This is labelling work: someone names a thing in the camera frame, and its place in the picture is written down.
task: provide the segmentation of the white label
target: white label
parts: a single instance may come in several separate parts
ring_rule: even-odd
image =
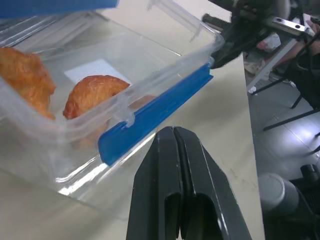
[[[113,66],[111,66],[108,62],[106,62],[103,59],[98,59],[95,61],[85,63],[83,65],[79,65],[77,67],[65,71],[64,74],[75,84],[77,84],[82,79],[88,76],[110,75],[117,77],[132,85],[132,83],[125,76],[123,76],[120,72],[115,70]]]

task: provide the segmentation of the metal rod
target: metal rod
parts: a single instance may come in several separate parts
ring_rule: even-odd
[[[292,118],[289,118],[287,120],[284,120],[284,121],[281,121],[281,122],[278,122],[278,123],[275,123],[275,124],[272,124],[270,126],[266,126],[263,131],[267,131],[267,130],[270,130],[270,129],[273,129],[273,128],[276,128],[276,127],[279,127],[283,124],[287,124],[287,123],[290,123],[292,121],[295,121],[295,120],[298,120],[298,119],[302,119],[306,116],[309,116],[309,115],[312,115],[312,114],[315,114],[315,113],[318,113],[320,112],[320,109],[314,109],[314,110],[311,110],[311,111],[308,111],[308,112],[305,112],[303,114],[300,114],[298,116],[294,116]]]
[[[267,86],[264,86],[264,87],[262,87],[262,88],[260,88],[260,89],[258,89],[258,90],[256,90],[256,91],[254,91],[253,93],[251,93],[251,95],[255,95],[255,94],[260,93],[260,92],[262,92],[262,91],[264,91],[264,90],[266,90],[266,89],[268,89],[268,88],[271,88],[272,86],[274,86],[274,85],[276,85],[276,84],[278,84],[278,83],[281,83],[281,82],[284,81],[285,79],[286,79],[285,77],[282,77],[282,78],[280,78],[279,80],[274,81],[274,82],[268,84]]]
[[[302,96],[300,94],[300,96],[297,98],[297,100],[295,100],[295,102],[292,105],[291,109],[294,109],[298,105],[298,103],[301,101],[301,99],[302,99]]]

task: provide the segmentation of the pastry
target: pastry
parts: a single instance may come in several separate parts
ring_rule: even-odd
[[[0,48],[0,76],[41,115],[55,118],[48,108],[56,85],[38,55]]]
[[[79,117],[128,87],[127,82],[115,76],[87,76],[69,94],[63,116],[66,119]]]

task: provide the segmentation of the container hinge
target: container hinge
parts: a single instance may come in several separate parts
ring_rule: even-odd
[[[126,122],[129,128],[135,123],[135,113],[129,108],[129,97],[125,93],[118,93],[117,112],[113,115],[119,122]]]

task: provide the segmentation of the transparent plastic container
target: transparent plastic container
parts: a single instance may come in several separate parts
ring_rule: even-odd
[[[64,16],[16,46],[38,53],[48,68],[57,86],[50,103],[56,120],[42,117],[0,78],[0,168],[87,203],[102,183],[106,194],[122,189],[120,198],[144,157],[133,153],[153,133],[110,166],[101,161],[99,137],[120,122],[130,128],[135,111],[212,61],[211,53],[222,44],[219,34],[171,0],[121,0],[117,9]],[[64,119],[79,76],[88,74],[87,68],[105,75],[106,64],[131,86],[77,118]]]
[[[63,17],[64,15],[50,15],[0,19],[0,47],[14,47]]]

